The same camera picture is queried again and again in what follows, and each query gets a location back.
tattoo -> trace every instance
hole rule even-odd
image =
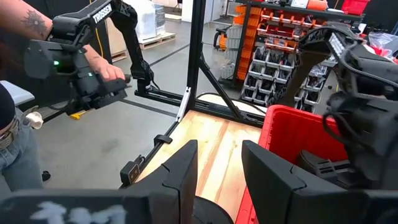
[[[37,12],[28,10],[27,17],[24,17],[22,22],[28,29],[38,33],[43,39],[46,38],[47,28],[44,20]]]

wooden table surface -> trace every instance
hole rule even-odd
[[[189,111],[149,162],[137,181],[153,172],[191,139],[198,140],[196,195],[223,207],[235,221],[246,182],[241,160],[243,140],[258,142],[261,129]]]

tattooed arm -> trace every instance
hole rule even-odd
[[[22,0],[0,0],[0,27],[29,39],[45,40],[51,31],[52,20]],[[90,45],[85,49],[91,68],[106,80],[124,79],[120,68],[110,65]]]

red storage tote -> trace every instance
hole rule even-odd
[[[345,0],[341,10],[345,14],[362,15],[371,0]]]
[[[328,125],[338,132],[333,119]],[[347,159],[344,146],[323,130],[322,116],[281,105],[268,108],[259,145],[292,163],[301,150],[331,161]],[[258,222],[246,188],[235,224],[249,223]]]

concrete floor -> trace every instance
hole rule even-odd
[[[166,30],[177,34],[175,41],[143,51],[144,58],[154,63],[160,58],[181,49],[190,42],[190,23],[166,22]],[[203,29],[203,53],[211,71],[219,77],[220,65],[226,63],[223,53],[213,49],[215,29],[219,24],[206,24]],[[152,66],[155,81],[162,90],[182,94],[188,71],[189,47]],[[116,62],[125,73],[130,73],[131,61]],[[136,83],[127,89],[128,100],[177,113],[176,106],[166,105],[134,96]],[[200,72],[198,94],[215,92],[204,74]],[[237,99],[238,91],[226,90]],[[125,103],[114,103],[100,110],[90,111],[81,120],[74,121],[61,115],[36,131],[40,145],[43,170],[52,178],[47,188],[62,189],[115,189],[121,185],[119,171],[139,154],[146,156],[153,148],[153,138],[163,134],[174,122],[173,117],[145,110]]]

